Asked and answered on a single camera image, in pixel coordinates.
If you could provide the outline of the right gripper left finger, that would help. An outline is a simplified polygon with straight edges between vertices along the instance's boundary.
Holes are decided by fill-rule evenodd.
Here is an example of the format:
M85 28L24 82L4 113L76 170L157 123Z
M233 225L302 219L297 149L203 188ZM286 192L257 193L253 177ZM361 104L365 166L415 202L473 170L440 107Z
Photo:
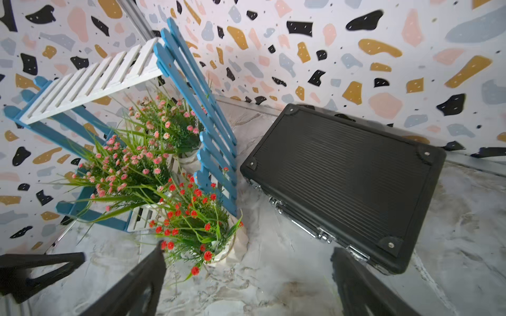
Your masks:
M83 315L155 315L167 267L162 242Z

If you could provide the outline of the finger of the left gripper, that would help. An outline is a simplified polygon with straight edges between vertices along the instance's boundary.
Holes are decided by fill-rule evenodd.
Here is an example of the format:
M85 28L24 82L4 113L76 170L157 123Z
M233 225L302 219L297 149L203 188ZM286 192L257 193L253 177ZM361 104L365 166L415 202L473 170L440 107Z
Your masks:
M82 252L52 255L1 256L1 295L21 304L75 272L86 260Z

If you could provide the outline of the pink flower pot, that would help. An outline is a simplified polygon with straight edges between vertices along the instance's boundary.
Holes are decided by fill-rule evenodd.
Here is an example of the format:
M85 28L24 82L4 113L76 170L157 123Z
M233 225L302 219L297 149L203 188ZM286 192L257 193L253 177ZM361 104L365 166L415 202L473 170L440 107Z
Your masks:
M201 148L205 130L185 99L175 99L161 90L138 100L128 108L128 120L147 135L149 146L176 155L190 163Z
M68 186L80 189L59 213L97 223L167 200L173 176L169 144L143 132L120 130L84 156Z

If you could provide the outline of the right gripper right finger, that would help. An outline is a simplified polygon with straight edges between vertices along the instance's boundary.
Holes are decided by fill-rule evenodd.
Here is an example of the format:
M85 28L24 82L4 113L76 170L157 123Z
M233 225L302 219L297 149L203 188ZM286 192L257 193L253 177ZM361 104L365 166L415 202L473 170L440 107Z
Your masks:
M419 314L348 251L335 248L331 262L344 315Z

